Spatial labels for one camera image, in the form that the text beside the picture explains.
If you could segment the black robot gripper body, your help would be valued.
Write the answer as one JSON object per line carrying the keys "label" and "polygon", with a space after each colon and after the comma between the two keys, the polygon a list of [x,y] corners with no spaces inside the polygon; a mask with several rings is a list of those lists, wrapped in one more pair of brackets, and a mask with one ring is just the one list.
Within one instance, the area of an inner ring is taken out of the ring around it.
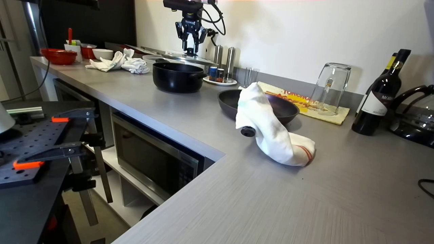
{"label": "black robot gripper body", "polygon": [[195,8],[195,10],[183,11],[180,26],[181,26],[181,33],[184,35],[187,34],[199,35],[202,31],[202,10]]}

